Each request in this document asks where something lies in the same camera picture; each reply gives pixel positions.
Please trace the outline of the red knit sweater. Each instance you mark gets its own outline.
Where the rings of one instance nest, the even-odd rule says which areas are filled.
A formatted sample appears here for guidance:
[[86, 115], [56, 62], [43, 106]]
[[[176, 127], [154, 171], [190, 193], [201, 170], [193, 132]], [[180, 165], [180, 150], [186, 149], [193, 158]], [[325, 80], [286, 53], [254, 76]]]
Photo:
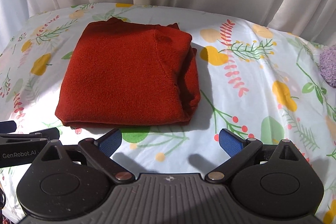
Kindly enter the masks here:
[[201, 98], [192, 37], [177, 24], [89, 23], [55, 115], [70, 127], [189, 123]]

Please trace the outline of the floral bed sheet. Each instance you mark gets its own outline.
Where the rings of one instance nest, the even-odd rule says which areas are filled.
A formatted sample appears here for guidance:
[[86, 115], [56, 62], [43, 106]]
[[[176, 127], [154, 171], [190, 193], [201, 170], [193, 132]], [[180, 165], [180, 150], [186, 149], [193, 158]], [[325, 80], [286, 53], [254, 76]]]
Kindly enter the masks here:
[[124, 130], [112, 159], [135, 174], [205, 174], [228, 159], [227, 128], [267, 144], [290, 139], [325, 192], [317, 217], [335, 223], [335, 89], [319, 72], [322, 46], [249, 21], [201, 11], [89, 3], [30, 18], [1, 50], [1, 120], [17, 133], [55, 127], [63, 144], [103, 129], [64, 127], [54, 112], [68, 63], [84, 28], [110, 18], [168, 25], [192, 35], [201, 101], [185, 126]]

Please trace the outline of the purple fuzzy cloth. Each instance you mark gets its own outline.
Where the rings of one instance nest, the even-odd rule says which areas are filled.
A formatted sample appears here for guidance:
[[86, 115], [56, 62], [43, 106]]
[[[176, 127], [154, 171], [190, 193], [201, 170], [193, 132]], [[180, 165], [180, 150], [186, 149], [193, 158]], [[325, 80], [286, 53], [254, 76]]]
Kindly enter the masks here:
[[323, 79], [332, 87], [336, 87], [336, 48], [324, 48], [319, 56], [319, 68]]

